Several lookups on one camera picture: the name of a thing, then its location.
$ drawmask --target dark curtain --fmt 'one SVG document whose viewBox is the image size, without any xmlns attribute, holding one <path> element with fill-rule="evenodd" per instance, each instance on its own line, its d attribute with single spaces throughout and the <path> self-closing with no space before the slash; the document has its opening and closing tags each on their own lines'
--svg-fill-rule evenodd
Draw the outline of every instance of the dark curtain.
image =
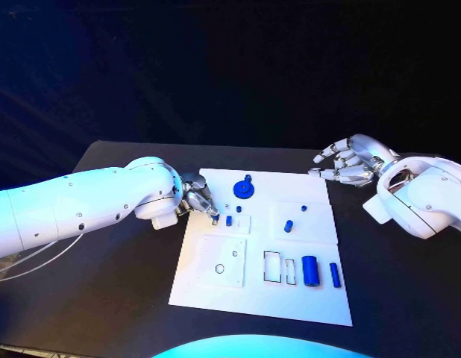
<svg viewBox="0 0 461 358">
<path fill-rule="evenodd" d="M 461 162 L 461 4 L 0 1 L 0 188 L 68 173 L 98 139 L 355 133 Z"/>
</svg>

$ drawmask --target table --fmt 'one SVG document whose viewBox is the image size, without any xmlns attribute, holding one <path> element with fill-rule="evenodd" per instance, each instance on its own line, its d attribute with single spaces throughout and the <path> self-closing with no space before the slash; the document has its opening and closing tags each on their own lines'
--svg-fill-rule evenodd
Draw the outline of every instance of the table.
<svg viewBox="0 0 461 358">
<path fill-rule="evenodd" d="M 304 173 L 316 151 L 95 142 L 75 171 L 162 157 L 199 168 Z M 328 183 L 354 327 L 167 305 L 186 216 L 154 231 L 133 215 L 85 234 L 40 270 L 0 284 L 0 344 L 94 357 L 149 357 L 212 336 L 267 334 L 377 357 L 461 356 L 461 233 L 429 240 L 361 204 L 374 186 Z M 20 273 L 69 244 L 62 240 L 10 270 Z"/>
</svg>

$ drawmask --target cable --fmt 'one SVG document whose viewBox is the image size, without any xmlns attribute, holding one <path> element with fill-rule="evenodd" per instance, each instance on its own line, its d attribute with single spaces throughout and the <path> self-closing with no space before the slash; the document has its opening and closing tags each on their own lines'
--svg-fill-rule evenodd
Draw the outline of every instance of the cable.
<svg viewBox="0 0 461 358">
<path fill-rule="evenodd" d="M 23 259 L 20 259 L 17 262 L 12 263 L 7 267 L 0 269 L 0 272 L 3 272 L 4 270 L 10 269 L 13 266 L 17 266 L 20 263 L 23 263 L 29 258 L 32 258 L 36 254 L 39 254 L 46 248 L 51 248 L 51 246 L 53 246 L 53 243 L 56 241 L 51 242 L 42 249 L 39 249 L 38 251 L 35 251 L 30 255 L 27 255 Z"/>
<path fill-rule="evenodd" d="M 12 278 L 17 278 L 20 276 L 25 276 L 25 274 L 29 274 L 30 272 L 33 272 L 35 270 L 38 270 L 42 266 L 48 265 L 72 247 L 72 245 L 77 243 L 77 241 L 79 240 L 79 238 L 82 237 L 82 234 L 77 237 L 77 239 L 71 242 L 69 246 L 61 251 L 61 253 L 52 258 L 49 259 L 45 263 L 42 263 L 40 265 L 38 265 L 38 267 L 32 268 L 30 270 L 27 270 L 26 272 L 23 272 L 22 274 L 17 274 L 16 276 L 12 276 L 9 278 L 3 278 L 0 280 L 1 281 L 6 281 L 6 280 L 10 280 Z"/>
</svg>

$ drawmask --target robotic hand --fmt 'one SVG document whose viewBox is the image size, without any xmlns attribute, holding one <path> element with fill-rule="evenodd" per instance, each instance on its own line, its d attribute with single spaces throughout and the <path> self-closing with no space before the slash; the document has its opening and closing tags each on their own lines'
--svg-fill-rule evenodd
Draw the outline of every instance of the robotic hand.
<svg viewBox="0 0 461 358">
<path fill-rule="evenodd" d="M 189 211 L 216 216 L 203 177 L 179 175 L 162 159 L 143 157 L 124 168 L 0 191 L 0 257 L 115 224 L 131 211 L 156 230 Z"/>
<path fill-rule="evenodd" d="M 319 163 L 336 154 L 335 169 L 313 168 L 309 175 L 355 186 L 378 176 L 377 195 L 362 207 L 380 224 L 400 227 L 427 239 L 447 226 L 461 231 L 461 165 L 439 157 L 401 157 L 362 134 L 330 144 L 316 155 Z"/>
</svg>

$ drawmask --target blue round cap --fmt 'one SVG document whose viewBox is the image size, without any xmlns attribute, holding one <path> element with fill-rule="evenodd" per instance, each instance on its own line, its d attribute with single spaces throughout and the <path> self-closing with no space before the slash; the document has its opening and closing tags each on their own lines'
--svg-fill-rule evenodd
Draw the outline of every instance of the blue round cap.
<svg viewBox="0 0 461 358">
<path fill-rule="evenodd" d="M 234 184 L 234 195 L 240 199 L 248 199 L 254 195 L 254 186 L 251 185 L 251 176 L 245 175 L 244 180 Z"/>
</svg>

